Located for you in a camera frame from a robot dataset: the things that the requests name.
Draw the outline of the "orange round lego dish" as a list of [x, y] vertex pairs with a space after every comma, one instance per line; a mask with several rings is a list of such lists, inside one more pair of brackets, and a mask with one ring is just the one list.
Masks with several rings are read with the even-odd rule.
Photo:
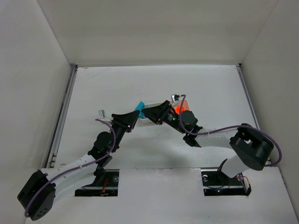
[[185, 111], [185, 110], [186, 110], [186, 109], [185, 109], [184, 106], [180, 106], [180, 105], [178, 105], [178, 106], [175, 107], [175, 112], [176, 112], [177, 114], [180, 114], [180, 112], [183, 112], [183, 111]]

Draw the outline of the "teal lego brick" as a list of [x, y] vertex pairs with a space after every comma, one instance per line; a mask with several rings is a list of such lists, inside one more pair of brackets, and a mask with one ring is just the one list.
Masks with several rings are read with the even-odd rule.
[[138, 117], [140, 119], [144, 119], [145, 116], [144, 116], [144, 113], [142, 112], [142, 109], [145, 107], [145, 103], [140, 101], [139, 104], [137, 105], [137, 107], [134, 109], [134, 111], [138, 111], [139, 112], [139, 115]]

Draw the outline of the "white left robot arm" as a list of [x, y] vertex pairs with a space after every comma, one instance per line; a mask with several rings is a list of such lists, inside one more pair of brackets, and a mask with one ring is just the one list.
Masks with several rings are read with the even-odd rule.
[[25, 209], [24, 216], [33, 221], [43, 217], [52, 208], [58, 188], [64, 181], [86, 174], [104, 175], [104, 167], [112, 159], [111, 153], [119, 148], [124, 134], [132, 131], [139, 113], [136, 110], [126, 114], [112, 114], [111, 124], [102, 122], [110, 131], [101, 132], [92, 149], [84, 156], [60, 169], [34, 172], [17, 196]]

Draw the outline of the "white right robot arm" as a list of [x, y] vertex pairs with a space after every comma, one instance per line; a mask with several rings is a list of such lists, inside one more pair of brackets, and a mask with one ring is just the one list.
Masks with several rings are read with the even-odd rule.
[[197, 125], [192, 111], [180, 107], [177, 112], [169, 101], [142, 109], [146, 118], [157, 125], [168, 124], [184, 135], [183, 140], [191, 147], [221, 147], [232, 149], [235, 156], [225, 159], [218, 171], [229, 178], [248, 169], [261, 171], [266, 165], [273, 142], [248, 124], [231, 130], [213, 132]]

